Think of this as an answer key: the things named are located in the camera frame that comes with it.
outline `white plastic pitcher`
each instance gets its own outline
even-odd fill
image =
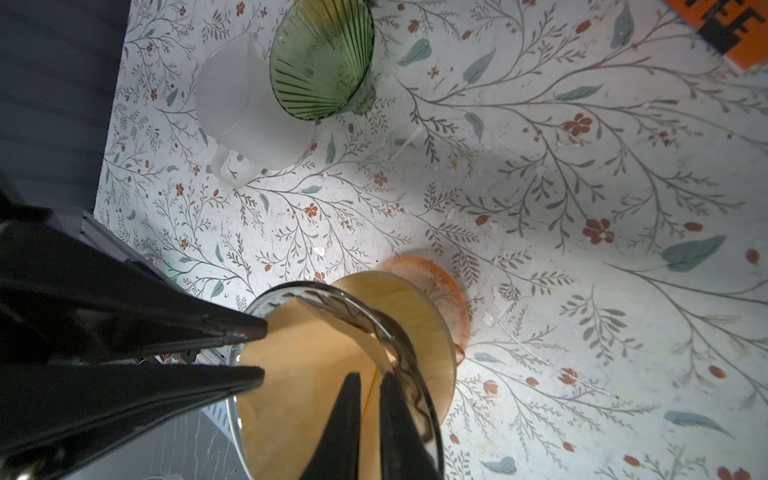
[[[221,145],[210,161],[214,176],[239,188],[262,170],[279,170],[298,161],[312,140],[315,124],[287,114],[270,84],[270,64],[261,59],[252,34],[241,35],[216,50],[197,78],[197,120]],[[221,168],[235,151],[243,158]]]

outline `orange book cover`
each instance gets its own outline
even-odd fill
[[[768,58],[768,0],[667,0],[741,71]]]

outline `table surface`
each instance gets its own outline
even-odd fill
[[[133,1],[99,221],[241,310],[395,253],[451,272],[473,320],[449,478],[768,475],[768,69],[734,74],[662,2],[378,0],[373,109],[232,190],[197,72],[242,32],[269,48],[289,6]]]

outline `leaf pattern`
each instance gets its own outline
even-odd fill
[[[488,470],[501,475],[514,475],[518,468],[515,465],[515,459],[504,457],[498,462],[481,462]]]
[[[472,129],[475,131],[475,135],[478,136],[478,140],[482,139],[482,132],[485,129],[485,125],[482,123],[482,119],[472,112],[464,114],[464,118],[472,125]]]
[[[579,87],[574,88],[571,91],[567,91],[563,94],[555,95],[555,100],[560,101],[573,101],[573,100],[581,100],[582,98],[589,97],[590,95],[594,95],[600,90],[600,87],[602,85],[597,85],[594,87]]]
[[[464,81],[468,84],[477,83],[477,80],[480,80],[480,77],[491,64],[491,60],[493,60],[493,55],[495,54],[496,49],[494,48],[491,50],[491,53],[481,56],[475,60],[472,65],[469,65],[469,68],[464,71]]]
[[[326,150],[326,165],[331,165],[336,159],[336,144],[333,143],[333,135],[331,135],[331,141],[328,142],[328,150]]]
[[[718,235],[707,240],[691,240],[667,247],[661,252],[661,258],[667,262],[667,268],[672,272],[688,272],[715,252],[725,241],[725,235]]]
[[[698,427],[704,427],[707,429],[717,430],[718,432],[722,432],[728,435],[729,437],[733,438],[733,435],[728,433],[726,429],[721,427],[717,422],[715,422],[711,418],[705,417],[704,415],[698,415],[696,413],[675,412],[674,410],[670,410],[669,412],[664,414],[664,419],[672,422],[675,425],[680,425],[683,427],[698,426]]]
[[[227,188],[199,69],[244,32],[268,52],[286,7],[131,3],[98,221],[241,311],[398,253],[449,272],[472,318],[451,480],[761,472],[765,68],[736,75],[661,0],[378,0],[368,114]]]
[[[611,48],[624,47],[632,39],[634,34],[634,20],[629,9],[629,3],[624,4],[621,13],[614,20],[614,37],[611,40]]]
[[[417,61],[426,60],[432,54],[432,47],[429,45],[429,40],[426,38],[420,38],[415,44],[408,50],[408,53],[397,62],[401,67],[410,65]]]
[[[478,362],[488,362],[488,363],[504,363],[501,360],[497,359],[490,353],[485,352],[478,352],[475,354],[475,360]]]

